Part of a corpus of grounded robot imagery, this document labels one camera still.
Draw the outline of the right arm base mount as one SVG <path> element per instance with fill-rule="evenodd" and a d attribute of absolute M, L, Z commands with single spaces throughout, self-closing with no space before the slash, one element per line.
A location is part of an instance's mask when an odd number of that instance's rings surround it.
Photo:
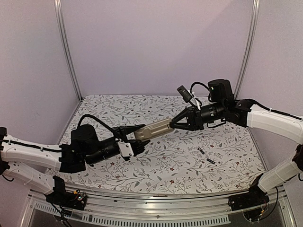
<path fill-rule="evenodd" d="M 228 198 L 228 205 L 232 211 L 251 208 L 269 202 L 268 194 L 258 187 L 258 181 L 262 175 L 260 174 L 253 181 L 247 193 L 232 195 Z"/>

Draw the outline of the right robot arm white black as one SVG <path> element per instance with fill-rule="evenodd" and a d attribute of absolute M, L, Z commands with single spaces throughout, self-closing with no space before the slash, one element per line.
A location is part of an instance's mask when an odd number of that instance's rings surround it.
<path fill-rule="evenodd" d="M 209 105 L 185 108 L 170 122 L 173 129 L 203 130 L 204 125 L 216 120 L 231 122 L 241 127 L 257 128 L 283 136 L 297 143 L 295 155 L 275 168 L 259 175 L 245 195 L 248 206 L 255 206 L 263 194 L 299 175 L 303 171 L 303 119 L 273 110 L 253 99 L 236 100 L 231 84 L 226 79 L 208 82 Z"/>

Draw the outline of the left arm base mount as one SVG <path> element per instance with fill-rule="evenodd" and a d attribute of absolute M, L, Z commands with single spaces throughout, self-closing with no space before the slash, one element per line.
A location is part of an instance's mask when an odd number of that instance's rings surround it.
<path fill-rule="evenodd" d="M 85 209 L 87 203 L 87 194 L 85 192 L 81 192 L 80 190 L 67 192 L 63 179 L 58 176 L 53 176 L 53 179 L 53 191 L 50 194 L 45 195 L 48 203 L 75 210 Z"/>

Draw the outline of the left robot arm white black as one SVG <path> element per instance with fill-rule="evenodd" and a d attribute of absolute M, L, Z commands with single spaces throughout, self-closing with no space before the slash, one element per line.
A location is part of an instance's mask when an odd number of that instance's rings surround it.
<path fill-rule="evenodd" d="M 0 129 L 0 174 L 19 179 L 23 184 L 52 198 L 60 205 L 70 202 L 64 180 L 51 177 L 34 169 L 41 166 L 60 173 L 74 174 L 86 170 L 86 166 L 120 155 L 125 161 L 141 154 L 148 140 L 130 140 L 128 134 L 137 126 L 115 127 L 113 137 L 100 141 L 92 125 L 84 124 L 71 132 L 70 144 L 43 145 L 20 140 Z"/>

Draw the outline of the white remote control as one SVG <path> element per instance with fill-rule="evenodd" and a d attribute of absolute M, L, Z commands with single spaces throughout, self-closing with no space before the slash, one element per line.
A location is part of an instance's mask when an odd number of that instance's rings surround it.
<path fill-rule="evenodd" d="M 171 119 L 166 118 L 150 123 L 135 131 L 134 136 L 137 140 L 147 141 L 171 133 L 174 131 L 174 129 L 170 127 L 170 122 Z"/>

